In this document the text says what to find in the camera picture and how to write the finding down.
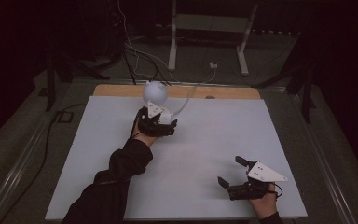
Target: black sleeve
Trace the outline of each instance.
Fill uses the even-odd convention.
[[[100,171],[71,205],[62,224],[119,223],[124,217],[130,178],[145,172],[153,159],[142,141],[129,139],[110,157],[109,170]]]
[[[269,217],[265,217],[259,220],[260,224],[283,224],[279,213],[276,212]]]

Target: white sphere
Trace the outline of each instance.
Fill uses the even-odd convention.
[[[160,82],[147,81],[144,88],[144,101],[162,105],[168,98],[167,89]]]

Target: white cable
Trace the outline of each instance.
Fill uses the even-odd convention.
[[[190,98],[193,96],[194,90],[195,90],[198,86],[200,86],[201,84],[208,83],[208,82],[214,80],[215,77],[216,77],[216,67],[215,67],[215,69],[214,69],[214,71],[213,71],[213,76],[212,76],[212,78],[209,79],[208,81],[201,82],[201,83],[195,85],[193,88],[191,88],[191,91],[188,93],[188,96],[187,96],[187,99],[186,99],[185,103],[184,103],[184,104],[182,105],[182,107],[180,107],[176,112],[172,113],[172,115],[173,115],[173,116],[176,116],[176,115],[178,115],[180,112],[182,112],[182,110],[186,107],[186,105],[187,105],[188,101],[190,100]]]

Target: white table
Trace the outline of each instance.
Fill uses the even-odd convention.
[[[170,98],[174,111],[185,101]],[[108,168],[111,153],[123,147],[141,97],[91,96],[51,200],[46,219],[63,219],[94,175]],[[127,220],[218,220],[255,218],[247,201],[231,201],[217,183],[247,181],[235,156],[262,161],[288,177],[279,182],[283,218],[305,217],[296,181],[261,99],[190,99],[178,116],[174,136],[152,146],[146,172],[131,180]]]

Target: white metal frame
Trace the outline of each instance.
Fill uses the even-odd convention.
[[[255,18],[255,13],[257,12],[258,4],[254,4],[252,12],[250,17],[247,19],[247,22],[244,23],[244,27],[240,28],[233,28],[233,27],[227,27],[227,29],[214,29],[212,26],[209,28],[209,30],[219,30],[219,31],[227,31],[227,32],[243,32],[243,39],[242,42],[237,46],[237,54],[238,54],[238,62],[240,63],[241,68],[241,74],[243,76],[249,75],[248,66],[246,64],[245,56],[243,54],[243,51],[246,47],[246,42],[248,41],[249,34],[251,33],[253,21]],[[170,59],[168,61],[168,69],[173,72],[176,67],[176,51],[177,51],[177,45],[176,45],[176,30],[178,28],[181,28],[181,24],[178,24],[178,14],[176,11],[176,0],[172,0],[172,38],[171,38],[171,49],[170,49]]]

